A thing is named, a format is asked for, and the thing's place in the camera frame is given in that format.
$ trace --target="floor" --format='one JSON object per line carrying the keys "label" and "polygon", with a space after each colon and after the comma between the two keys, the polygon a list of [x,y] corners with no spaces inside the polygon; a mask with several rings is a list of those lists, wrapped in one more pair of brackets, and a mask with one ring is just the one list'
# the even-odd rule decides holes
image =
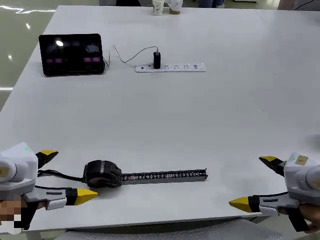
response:
{"label": "floor", "polygon": [[[58,5],[98,5],[99,0],[0,0],[0,43],[6,46],[0,54],[0,109],[5,104],[25,64],[34,50],[38,36],[44,31]],[[225,0],[225,8],[277,9],[279,0],[234,2]],[[197,2],[184,0],[185,7]],[[271,217],[259,223],[283,233],[288,239],[315,240],[319,235],[296,233],[286,216]],[[44,232],[42,238],[53,239],[62,232]],[[26,240],[25,234],[0,235],[1,240]]]}

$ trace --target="white table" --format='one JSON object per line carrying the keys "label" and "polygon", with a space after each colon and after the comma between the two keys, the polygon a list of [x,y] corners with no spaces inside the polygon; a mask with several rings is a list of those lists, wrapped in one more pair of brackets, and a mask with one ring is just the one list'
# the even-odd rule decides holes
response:
{"label": "white table", "polygon": [[[156,45],[163,63],[202,73],[135,73],[113,53],[103,75],[46,78],[35,48],[0,113],[0,146],[60,154],[44,169],[82,176],[93,160],[124,173],[207,168],[205,182],[102,189],[80,206],[39,210],[31,231],[247,216],[228,201],[279,193],[258,156],[320,157],[320,13],[60,6],[45,34],[99,33],[104,55]],[[152,61],[144,52],[132,64]],[[43,177],[38,185],[83,187]]]}

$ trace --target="person's hand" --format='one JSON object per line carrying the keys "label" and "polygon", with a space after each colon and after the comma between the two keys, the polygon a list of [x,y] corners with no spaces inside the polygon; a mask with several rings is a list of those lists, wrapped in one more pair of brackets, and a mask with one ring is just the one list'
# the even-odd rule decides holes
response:
{"label": "person's hand", "polygon": [[312,204],[301,204],[299,206],[301,214],[306,220],[311,222],[309,224],[310,231],[305,233],[311,234],[320,230],[320,206]]}
{"label": "person's hand", "polygon": [[[46,202],[40,202],[37,209],[46,206]],[[19,196],[15,195],[10,200],[0,201],[0,225],[3,224],[10,234],[19,234],[23,229],[15,228],[15,222],[21,221],[21,209],[26,208],[27,203]]]}

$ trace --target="power strip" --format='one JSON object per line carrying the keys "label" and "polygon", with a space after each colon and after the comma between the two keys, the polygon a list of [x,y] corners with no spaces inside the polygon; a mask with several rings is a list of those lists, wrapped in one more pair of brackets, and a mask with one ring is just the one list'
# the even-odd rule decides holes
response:
{"label": "power strip", "polygon": [[204,63],[178,63],[161,64],[159,69],[154,69],[153,64],[135,66],[137,73],[165,73],[165,72],[205,72],[207,71]]}

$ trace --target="tape measure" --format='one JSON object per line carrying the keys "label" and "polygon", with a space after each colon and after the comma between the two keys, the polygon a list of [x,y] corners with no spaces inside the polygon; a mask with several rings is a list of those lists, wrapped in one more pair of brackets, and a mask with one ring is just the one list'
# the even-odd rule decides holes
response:
{"label": "tape measure", "polygon": [[92,188],[130,184],[199,182],[207,179],[207,169],[122,173],[111,161],[95,160],[84,167],[83,182]]}

